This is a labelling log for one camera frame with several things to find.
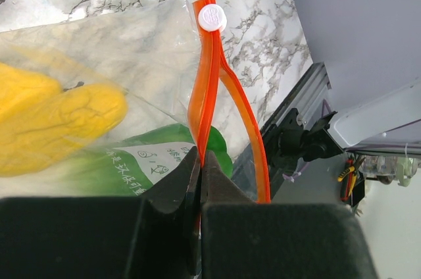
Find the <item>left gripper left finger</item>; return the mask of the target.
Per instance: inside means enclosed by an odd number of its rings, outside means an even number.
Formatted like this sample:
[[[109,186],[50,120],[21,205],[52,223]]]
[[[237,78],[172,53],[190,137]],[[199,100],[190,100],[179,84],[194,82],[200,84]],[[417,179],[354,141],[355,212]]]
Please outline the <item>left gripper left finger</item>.
[[[200,158],[134,197],[1,201],[2,278],[191,278],[196,273]]]

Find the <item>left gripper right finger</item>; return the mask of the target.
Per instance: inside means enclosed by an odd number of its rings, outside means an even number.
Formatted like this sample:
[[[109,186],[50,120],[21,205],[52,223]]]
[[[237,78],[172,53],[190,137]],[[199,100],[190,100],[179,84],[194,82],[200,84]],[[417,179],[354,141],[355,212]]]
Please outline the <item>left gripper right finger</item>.
[[[333,204],[255,203],[209,151],[201,171],[203,278],[376,278],[355,216]]]

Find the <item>white green bok choy toy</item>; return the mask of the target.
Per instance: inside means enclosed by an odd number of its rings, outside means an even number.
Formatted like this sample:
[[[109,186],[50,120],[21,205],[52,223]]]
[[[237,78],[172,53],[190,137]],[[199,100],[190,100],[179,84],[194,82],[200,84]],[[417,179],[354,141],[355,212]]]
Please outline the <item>white green bok choy toy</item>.
[[[60,165],[60,190],[76,196],[140,195],[173,171],[194,145],[189,128],[170,124],[83,150]]]

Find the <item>clear zip bag orange zipper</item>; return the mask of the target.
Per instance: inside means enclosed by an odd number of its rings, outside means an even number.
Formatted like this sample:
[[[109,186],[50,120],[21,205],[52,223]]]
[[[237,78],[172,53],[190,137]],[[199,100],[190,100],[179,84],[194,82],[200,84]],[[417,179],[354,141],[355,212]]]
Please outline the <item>clear zip bag orange zipper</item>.
[[[72,22],[1,33],[1,63],[58,80],[62,92],[90,84],[123,91],[124,120],[83,149],[39,172],[1,176],[1,197],[63,194],[60,165],[75,154],[170,124],[189,128],[205,162],[211,151],[231,177],[246,147],[258,202],[270,199],[259,125],[222,46],[226,15],[216,0],[169,0]]]

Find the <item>yellow corn toy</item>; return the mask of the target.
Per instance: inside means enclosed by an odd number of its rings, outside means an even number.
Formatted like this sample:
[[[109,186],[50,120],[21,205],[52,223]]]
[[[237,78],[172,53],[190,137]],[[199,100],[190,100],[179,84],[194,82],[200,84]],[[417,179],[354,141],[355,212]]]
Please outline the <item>yellow corn toy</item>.
[[[118,126],[128,112],[123,91],[90,84],[60,93],[1,123],[1,176],[39,172]]]

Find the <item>yellow round lemon toy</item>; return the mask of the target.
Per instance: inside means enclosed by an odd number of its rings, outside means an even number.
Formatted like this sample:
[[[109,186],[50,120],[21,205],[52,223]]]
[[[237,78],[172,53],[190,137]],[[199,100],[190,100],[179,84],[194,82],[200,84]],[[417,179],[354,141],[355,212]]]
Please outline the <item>yellow round lemon toy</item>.
[[[1,122],[61,92],[50,76],[1,63]]]

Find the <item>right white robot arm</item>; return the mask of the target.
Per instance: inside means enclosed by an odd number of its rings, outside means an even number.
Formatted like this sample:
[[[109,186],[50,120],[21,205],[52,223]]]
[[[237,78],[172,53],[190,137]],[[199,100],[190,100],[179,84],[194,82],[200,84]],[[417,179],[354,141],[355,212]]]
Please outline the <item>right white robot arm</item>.
[[[388,130],[420,120],[420,83],[413,82],[348,110],[333,111],[310,130],[289,124],[280,130],[281,156],[327,159]]]

